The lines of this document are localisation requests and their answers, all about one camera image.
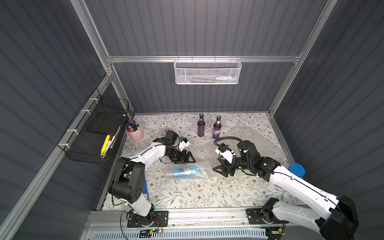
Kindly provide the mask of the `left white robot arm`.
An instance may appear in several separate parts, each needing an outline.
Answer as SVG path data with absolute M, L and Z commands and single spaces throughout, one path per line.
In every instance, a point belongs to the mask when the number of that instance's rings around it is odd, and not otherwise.
M 145 171 L 155 161 L 168 157 L 172 164 L 195 163 L 192 153 L 185 150 L 189 140 L 168 130 L 139 154 L 117 160 L 108 186 L 108 193 L 131 208 L 132 219 L 143 226 L 155 220 L 155 208 L 143 194 Z

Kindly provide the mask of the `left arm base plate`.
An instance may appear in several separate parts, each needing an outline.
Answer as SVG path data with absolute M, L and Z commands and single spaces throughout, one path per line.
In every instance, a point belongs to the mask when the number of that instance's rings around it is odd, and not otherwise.
M 150 211 L 147 217 L 135 214 L 129 211 L 127 216 L 128 228 L 149 228 L 149 227 L 167 227 L 169 220 L 169 211 Z

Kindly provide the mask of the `blue liquid glass bottle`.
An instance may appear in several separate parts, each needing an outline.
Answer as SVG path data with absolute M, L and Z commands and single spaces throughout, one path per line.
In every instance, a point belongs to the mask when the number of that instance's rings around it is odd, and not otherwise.
M 202 178 L 205 174 L 206 171 L 204 169 L 196 166 L 175 169 L 172 172 L 172 176 L 179 179 Z

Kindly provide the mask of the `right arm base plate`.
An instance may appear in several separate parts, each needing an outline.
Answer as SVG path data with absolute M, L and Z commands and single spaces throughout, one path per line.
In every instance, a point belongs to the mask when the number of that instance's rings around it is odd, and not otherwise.
M 250 225 L 287 224 L 289 221 L 278 220 L 272 213 L 264 213 L 262 208 L 248 208 L 246 215 Z

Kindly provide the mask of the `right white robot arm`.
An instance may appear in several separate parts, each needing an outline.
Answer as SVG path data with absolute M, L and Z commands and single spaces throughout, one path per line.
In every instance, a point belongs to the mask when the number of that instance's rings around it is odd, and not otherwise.
M 306 204 L 305 207 L 290 205 L 277 198 L 269 198 L 259 210 L 246 211 L 250 224 L 294 223 L 319 233 L 325 240 L 353 240 L 359 226 L 355 202 L 347 197 L 329 194 L 296 176 L 278 161 L 262 157 L 250 141 L 237 137 L 240 156 L 219 138 L 214 141 L 219 166 L 213 171 L 224 177 L 234 176 L 237 170 L 247 176 L 257 177 L 284 189 Z

